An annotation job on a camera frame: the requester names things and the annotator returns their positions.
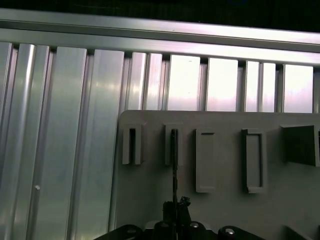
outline black plastic part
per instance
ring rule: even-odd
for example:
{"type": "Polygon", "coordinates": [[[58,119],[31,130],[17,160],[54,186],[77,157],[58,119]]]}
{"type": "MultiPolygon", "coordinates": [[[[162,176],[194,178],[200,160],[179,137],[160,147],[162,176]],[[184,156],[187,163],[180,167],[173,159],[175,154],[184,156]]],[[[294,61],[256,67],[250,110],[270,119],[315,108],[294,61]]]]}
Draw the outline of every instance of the black plastic part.
{"type": "Polygon", "coordinates": [[[210,240],[210,235],[205,226],[197,221],[192,221],[183,228],[184,240],[210,240]]]}
{"type": "Polygon", "coordinates": [[[224,226],[219,229],[219,240],[264,240],[250,232],[244,231],[236,226],[224,226]]]}
{"type": "Polygon", "coordinates": [[[132,240],[140,237],[142,233],[142,229],[135,225],[124,225],[94,240],[132,240]]]}
{"type": "Polygon", "coordinates": [[[175,240],[176,229],[173,222],[160,221],[154,225],[152,240],[175,240]]]}
{"type": "Polygon", "coordinates": [[[282,126],[288,162],[320,167],[319,130],[315,125],[282,126]]]}

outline metal screw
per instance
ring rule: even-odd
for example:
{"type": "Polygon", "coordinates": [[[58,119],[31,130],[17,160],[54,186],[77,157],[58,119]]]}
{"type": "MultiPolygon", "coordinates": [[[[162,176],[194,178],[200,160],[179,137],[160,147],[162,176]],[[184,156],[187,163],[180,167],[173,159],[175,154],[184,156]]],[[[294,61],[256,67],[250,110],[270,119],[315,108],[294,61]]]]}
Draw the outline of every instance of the metal screw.
{"type": "Polygon", "coordinates": [[[227,234],[230,234],[230,235],[235,234],[235,231],[233,231],[231,228],[225,229],[225,232],[226,232],[227,234]]]}
{"type": "Polygon", "coordinates": [[[127,230],[127,233],[128,233],[128,234],[135,234],[135,233],[136,233],[136,230],[135,230],[134,228],[129,228],[129,229],[127,230]]]}
{"type": "Polygon", "coordinates": [[[167,227],[169,227],[169,225],[166,224],[165,222],[162,222],[162,223],[161,223],[161,227],[162,227],[162,228],[167,228],[167,227]]]}
{"type": "Polygon", "coordinates": [[[190,224],[190,226],[193,227],[193,228],[197,228],[197,227],[199,227],[199,224],[196,223],[196,222],[192,222],[192,223],[190,224]]]}

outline vertical metal slat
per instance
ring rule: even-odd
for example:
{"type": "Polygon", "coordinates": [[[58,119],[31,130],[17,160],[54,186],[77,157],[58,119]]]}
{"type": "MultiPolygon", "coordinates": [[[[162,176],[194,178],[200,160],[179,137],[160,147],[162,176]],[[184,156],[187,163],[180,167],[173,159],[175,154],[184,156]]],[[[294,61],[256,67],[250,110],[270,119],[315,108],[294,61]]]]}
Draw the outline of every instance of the vertical metal slat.
{"type": "Polygon", "coordinates": [[[0,215],[4,218],[4,225],[1,226],[0,233],[3,234],[1,238],[5,240],[12,238],[15,220],[19,170],[23,154],[35,53],[36,47],[34,45],[20,45],[0,189],[0,215]]]}
{"type": "Polygon", "coordinates": [[[124,52],[94,53],[75,239],[107,231],[123,64],[124,52]]]}
{"type": "Polygon", "coordinates": [[[276,65],[274,63],[260,64],[261,97],[259,112],[275,112],[276,101],[276,65]]]}
{"type": "Polygon", "coordinates": [[[32,188],[35,187],[32,186],[32,183],[48,61],[49,47],[38,46],[35,51],[31,93],[26,116],[23,148],[19,167],[19,183],[12,238],[17,240],[27,238],[31,194],[32,188]]]}
{"type": "Polygon", "coordinates": [[[126,93],[126,109],[128,110],[142,110],[143,108],[146,63],[147,54],[140,52],[132,54],[126,93]]]}
{"type": "Polygon", "coordinates": [[[312,113],[313,67],[286,64],[283,73],[283,111],[285,113],[312,113]]]}
{"type": "Polygon", "coordinates": [[[200,57],[171,56],[167,110],[198,110],[199,72],[200,57]]]}
{"type": "Polygon", "coordinates": [[[17,63],[17,50],[11,43],[0,42],[0,179],[2,178],[9,115],[17,63]]]}
{"type": "Polygon", "coordinates": [[[245,68],[245,112],[258,112],[259,62],[247,61],[245,68]]]}
{"type": "Polygon", "coordinates": [[[210,58],[207,111],[235,112],[237,109],[238,61],[210,58]]]}
{"type": "Polygon", "coordinates": [[[144,110],[159,109],[161,65],[162,54],[151,53],[148,55],[144,89],[144,110]]]}
{"type": "Polygon", "coordinates": [[[86,53],[85,49],[57,48],[41,156],[35,240],[66,238],[86,53]]]}

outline gray plastic panel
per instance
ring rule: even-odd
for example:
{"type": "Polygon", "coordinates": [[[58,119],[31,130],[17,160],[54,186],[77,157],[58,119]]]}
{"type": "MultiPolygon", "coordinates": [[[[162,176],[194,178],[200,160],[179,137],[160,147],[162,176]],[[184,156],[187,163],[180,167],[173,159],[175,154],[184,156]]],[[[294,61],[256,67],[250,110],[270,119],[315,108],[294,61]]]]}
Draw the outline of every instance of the gray plastic panel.
{"type": "Polygon", "coordinates": [[[289,226],[300,236],[317,239],[318,114],[124,112],[118,125],[119,144],[128,124],[144,124],[141,154],[145,161],[139,166],[124,165],[122,151],[118,153],[118,226],[143,227],[161,220],[163,202],[172,200],[172,168],[164,164],[166,123],[182,125],[178,197],[190,198],[193,220],[209,224],[215,232],[232,225],[270,240],[289,239],[288,233],[284,235],[288,229],[284,226],[289,226]],[[288,143],[285,128],[301,130],[303,126],[311,130],[296,131],[288,143]],[[308,154],[298,154],[300,142],[306,143],[302,150],[308,154]],[[293,161],[291,155],[310,159],[293,161]]]}

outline rectangular slot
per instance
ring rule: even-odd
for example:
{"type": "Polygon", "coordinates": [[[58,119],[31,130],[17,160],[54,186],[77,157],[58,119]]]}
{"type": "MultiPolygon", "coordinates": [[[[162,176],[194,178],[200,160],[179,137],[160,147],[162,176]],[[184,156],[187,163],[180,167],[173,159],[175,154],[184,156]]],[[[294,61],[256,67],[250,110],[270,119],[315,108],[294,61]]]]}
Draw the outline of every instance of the rectangular slot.
{"type": "Polygon", "coordinates": [[[182,159],[182,147],[183,147],[183,132],[182,132],[182,124],[180,123],[167,123],[165,124],[164,131],[164,141],[165,141],[165,156],[164,156],[164,164],[166,166],[170,166],[172,164],[171,161],[171,134],[172,130],[176,129],[178,134],[178,143],[177,143],[177,155],[178,155],[178,166],[183,165],[182,159]]]}
{"type": "Polygon", "coordinates": [[[122,164],[140,165],[142,160],[142,125],[128,124],[123,130],[122,164]]]}
{"type": "Polygon", "coordinates": [[[320,167],[319,132],[314,125],[282,126],[288,162],[320,167]]]}
{"type": "Polygon", "coordinates": [[[215,138],[212,129],[197,129],[195,140],[195,190],[210,193],[214,187],[215,138]]]}
{"type": "Polygon", "coordinates": [[[130,128],[129,130],[129,162],[133,163],[136,156],[136,130],[130,128]]]}
{"type": "Polygon", "coordinates": [[[266,137],[262,131],[243,129],[245,187],[250,194],[267,190],[266,137]]]}

